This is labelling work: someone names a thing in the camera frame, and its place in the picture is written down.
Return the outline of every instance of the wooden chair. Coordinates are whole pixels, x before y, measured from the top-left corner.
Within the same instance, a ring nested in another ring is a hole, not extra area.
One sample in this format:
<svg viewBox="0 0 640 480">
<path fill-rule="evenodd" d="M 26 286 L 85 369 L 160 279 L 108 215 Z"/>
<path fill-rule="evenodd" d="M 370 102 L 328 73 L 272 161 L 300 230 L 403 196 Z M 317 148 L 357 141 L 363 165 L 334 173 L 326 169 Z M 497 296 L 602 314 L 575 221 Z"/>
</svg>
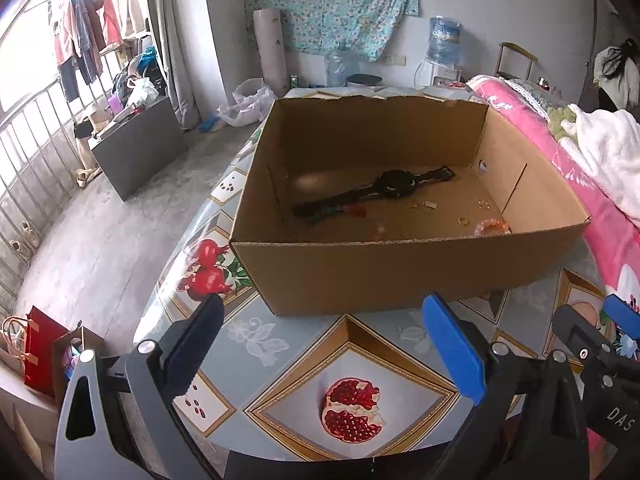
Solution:
<svg viewBox="0 0 640 480">
<path fill-rule="evenodd" d="M 524 50 L 521 46 L 516 45 L 515 43 L 508 43 L 507 41 L 503 41 L 500 44 L 500 54 L 498 54 L 498 63 L 496 63 L 495 65 L 495 75 L 503 77 L 505 79 L 517 79 L 517 76 L 513 74 L 500 71 L 500 63 L 502 62 L 502 51 L 505 48 L 508 48 L 509 50 L 513 50 L 514 52 L 517 52 L 521 56 L 524 56 L 527 59 L 529 59 L 529 67 L 527 68 L 527 75 L 524 78 L 524 79 L 529 79 L 529 76 L 531 75 L 531 68 L 533 67 L 533 62 L 535 61 L 537 63 L 538 58 L 534 56 L 532 53 Z"/>
</svg>

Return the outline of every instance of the dark blue gripper pad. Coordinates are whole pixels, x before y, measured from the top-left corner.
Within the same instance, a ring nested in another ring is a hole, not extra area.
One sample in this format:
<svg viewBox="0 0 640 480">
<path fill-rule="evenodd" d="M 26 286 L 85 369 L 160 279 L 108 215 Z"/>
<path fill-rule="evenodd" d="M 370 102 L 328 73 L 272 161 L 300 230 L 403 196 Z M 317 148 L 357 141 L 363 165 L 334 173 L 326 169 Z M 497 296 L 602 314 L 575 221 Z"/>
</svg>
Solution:
<svg viewBox="0 0 640 480">
<path fill-rule="evenodd" d="M 640 315 L 615 294 L 604 300 L 604 313 L 631 339 L 640 339 Z"/>
<path fill-rule="evenodd" d="M 461 395 L 476 405 L 484 397 L 484 362 L 458 325 L 455 314 L 435 295 L 422 302 L 424 328 Z"/>
</svg>

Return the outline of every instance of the power outlet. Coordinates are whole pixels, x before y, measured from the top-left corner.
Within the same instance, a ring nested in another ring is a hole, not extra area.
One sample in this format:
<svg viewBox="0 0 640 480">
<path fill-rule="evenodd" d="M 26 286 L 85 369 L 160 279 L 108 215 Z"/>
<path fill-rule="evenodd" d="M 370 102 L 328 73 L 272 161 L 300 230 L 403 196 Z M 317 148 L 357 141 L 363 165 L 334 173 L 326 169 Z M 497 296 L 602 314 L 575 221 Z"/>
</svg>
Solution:
<svg viewBox="0 0 640 480">
<path fill-rule="evenodd" d="M 394 54 L 383 54 L 380 56 L 380 62 L 387 65 L 406 66 L 406 57 L 395 56 Z"/>
</svg>

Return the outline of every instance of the white blanket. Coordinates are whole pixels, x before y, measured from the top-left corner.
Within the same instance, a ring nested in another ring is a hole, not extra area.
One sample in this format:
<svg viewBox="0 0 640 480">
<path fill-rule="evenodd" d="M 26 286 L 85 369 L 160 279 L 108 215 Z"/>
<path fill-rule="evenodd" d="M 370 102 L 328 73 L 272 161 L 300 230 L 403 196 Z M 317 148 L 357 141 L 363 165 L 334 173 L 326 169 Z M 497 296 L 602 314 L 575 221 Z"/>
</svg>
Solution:
<svg viewBox="0 0 640 480">
<path fill-rule="evenodd" d="M 577 105 L 569 108 L 577 120 L 562 121 L 562 127 L 577 142 L 564 137 L 560 145 L 640 228 L 640 124 L 626 110 L 587 114 Z"/>
</svg>

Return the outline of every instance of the watch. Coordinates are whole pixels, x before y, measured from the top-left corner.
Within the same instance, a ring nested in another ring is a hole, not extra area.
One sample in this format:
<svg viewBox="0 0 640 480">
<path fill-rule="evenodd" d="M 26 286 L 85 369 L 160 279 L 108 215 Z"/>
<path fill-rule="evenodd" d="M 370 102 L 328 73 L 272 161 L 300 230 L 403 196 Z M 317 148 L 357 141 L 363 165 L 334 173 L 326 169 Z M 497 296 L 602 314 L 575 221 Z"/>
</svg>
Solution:
<svg viewBox="0 0 640 480">
<path fill-rule="evenodd" d="M 418 186 L 446 182 L 455 176 L 456 174 L 448 166 L 421 174 L 413 174 L 411 171 L 404 170 L 385 171 L 370 186 L 359 187 L 328 198 L 295 205 L 293 214 L 299 218 L 308 218 L 318 215 L 324 210 L 334 210 L 361 200 L 400 198 L 411 195 Z"/>
</svg>

